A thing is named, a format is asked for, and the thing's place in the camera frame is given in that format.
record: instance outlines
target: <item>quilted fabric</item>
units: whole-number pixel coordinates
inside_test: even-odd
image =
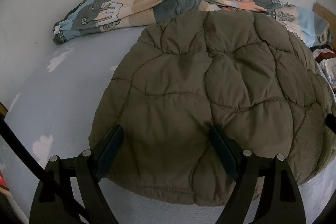
[[[259,156],[285,155],[302,184],[335,156],[324,124],[335,110],[310,50],[281,24],[193,11],[142,32],[105,90],[89,143],[118,123],[125,139],[109,179],[149,198],[217,206],[235,183],[208,140],[213,124]]]

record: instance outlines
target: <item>folded blanket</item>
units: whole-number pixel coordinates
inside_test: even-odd
[[[54,25],[54,42],[117,28],[160,23],[191,10],[249,10],[266,13],[308,47],[330,42],[329,24],[311,11],[279,0],[84,0]]]

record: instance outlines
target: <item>blanket tag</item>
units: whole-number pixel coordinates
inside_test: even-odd
[[[59,25],[55,26],[54,35],[59,33]]]

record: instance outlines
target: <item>silver screw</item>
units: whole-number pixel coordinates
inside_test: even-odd
[[[281,160],[281,161],[285,160],[285,157],[283,155],[281,155],[281,154],[278,154],[277,158],[278,158],[278,160]]]
[[[50,161],[54,162],[54,161],[57,161],[58,157],[56,155],[53,155],[50,157]]]
[[[245,149],[245,150],[243,151],[243,154],[244,154],[245,156],[249,157],[249,156],[252,155],[252,152],[251,152],[250,150],[248,150],[248,149]]]
[[[90,156],[90,155],[91,155],[91,150],[84,150],[83,153],[82,153],[82,155],[83,155],[84,157],[88,157],[88,156]]]

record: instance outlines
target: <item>bed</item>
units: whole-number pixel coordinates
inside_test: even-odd
[[[88,136],[100,98],[112,74],[144,27],[76,37],[64,43],[26,80],[6,122],[44,167],[51,155],[75,157],[89,147]],[[14,199],[29,216],[38,179],[0,139],[0,168]],[[336,188],[336,160],[300,186],[307,223],[321,213]],[[75,198],[80,193],[72,180]],[[124,190],[107,179],[102,192],[120,223],[215,223],[223,207],[177,205]],[[253,220],[252,202],[245,223]]]

